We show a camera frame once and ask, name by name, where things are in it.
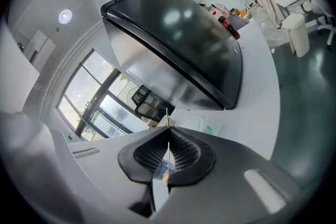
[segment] white ceiling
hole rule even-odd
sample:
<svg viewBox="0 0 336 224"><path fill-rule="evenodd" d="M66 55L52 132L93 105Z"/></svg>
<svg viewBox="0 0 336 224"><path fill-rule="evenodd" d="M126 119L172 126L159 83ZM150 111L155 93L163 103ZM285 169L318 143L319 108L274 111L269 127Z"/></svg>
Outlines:
<svg viewBox="0 0 336 224"><path fill-rule="evenodd" d="M65 25L58 21L63 9L72 11L72 20ZM8 23L14 38L24 46L38 30L42 31L56 45L52 57L59 58L100 17L94 0L13 0Z"/></svg>

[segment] chair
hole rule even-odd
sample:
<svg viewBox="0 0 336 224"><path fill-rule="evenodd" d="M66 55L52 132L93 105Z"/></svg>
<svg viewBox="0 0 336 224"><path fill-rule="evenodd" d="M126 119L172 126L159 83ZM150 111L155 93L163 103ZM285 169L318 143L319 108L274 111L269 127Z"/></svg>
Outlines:
<svg viewBox="0 0 336 224"><path fill-rule="evenodd" d="M336 32L336 27L334 23L335 15L332 11L332 8L328 2L328 0L311 0L311 7L314 13L324 14L327 18L330 18L331 24L325 24L318 26L318 30L328 29L330 30L330 34L327 40L328 50L331 50L331 42L334 33Z"/></svg>
<svg viewBox="0 0 336 224"><path fill-rule="evenodd" d="M245 25L247 25L249 23L248 20L244 19L244 18L241 18L235 14L231 14L229 17L228 17L228 20L229 22L231 23L231 25L233 26L233 28L235 30L239 30L241 29L242 27L244 27Z"/></svg>
<svg viewBox="0 0 336 224"><path fill-rule="evenodd" d="M142 85L132 96L132 101L136 104L135 114L147 119L160 122L166 115L166 108L170 115L175 107L159 98L146 86Z"/></svg>

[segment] window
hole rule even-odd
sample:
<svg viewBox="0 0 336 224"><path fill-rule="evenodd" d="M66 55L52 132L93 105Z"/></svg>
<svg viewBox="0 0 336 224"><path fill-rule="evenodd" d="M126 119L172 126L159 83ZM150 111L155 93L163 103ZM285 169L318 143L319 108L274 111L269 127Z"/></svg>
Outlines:
<svg viewBox="0 0 336 224"><path fill-rule="evenodd" d="M68 82L58 111L73 131L88 141L148 129L134 114L137 84L93 50Z"/></svg>

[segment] dark floor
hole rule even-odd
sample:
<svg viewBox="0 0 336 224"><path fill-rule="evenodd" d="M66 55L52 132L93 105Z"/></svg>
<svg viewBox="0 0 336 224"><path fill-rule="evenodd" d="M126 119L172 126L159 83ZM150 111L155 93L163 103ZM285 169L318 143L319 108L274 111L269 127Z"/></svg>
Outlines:
<svg viewBox="0 0 336 224"><path fill-rule="evenodd" d="M336 147L336 40L328 51L328 35L327 30L320 36L312 32L310 51L302 58L289 44L273 54L281 114L272 161L301 187L323 175Z"/></svg>

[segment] ceiling light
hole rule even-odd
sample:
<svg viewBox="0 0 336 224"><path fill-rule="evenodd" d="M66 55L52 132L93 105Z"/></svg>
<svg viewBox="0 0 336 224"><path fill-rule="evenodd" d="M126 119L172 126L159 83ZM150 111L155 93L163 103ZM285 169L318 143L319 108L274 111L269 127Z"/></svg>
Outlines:
<svg viewBox="0 0 336 224"><path fill-rule="evenodd" d="M58 20L61 24L67 24L72 18L72 12L69 9L64 9L58 15Z"/></svg>

